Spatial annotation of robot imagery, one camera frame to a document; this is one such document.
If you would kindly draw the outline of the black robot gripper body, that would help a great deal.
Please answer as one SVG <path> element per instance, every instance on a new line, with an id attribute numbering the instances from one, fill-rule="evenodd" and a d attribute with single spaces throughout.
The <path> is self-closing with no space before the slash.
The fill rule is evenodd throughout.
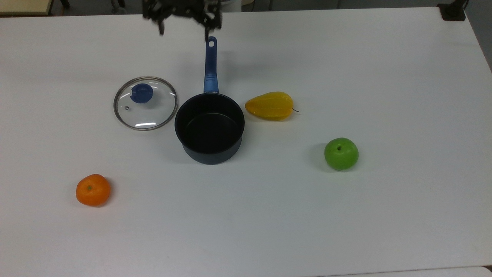
<path id="1" fill-rule="evenodd" d="M 171 16 L 192 18 L 199 25 L 221 29 L 223 17 L 219 0 L 143 0 L 143 18 L 165 21 Z"/>

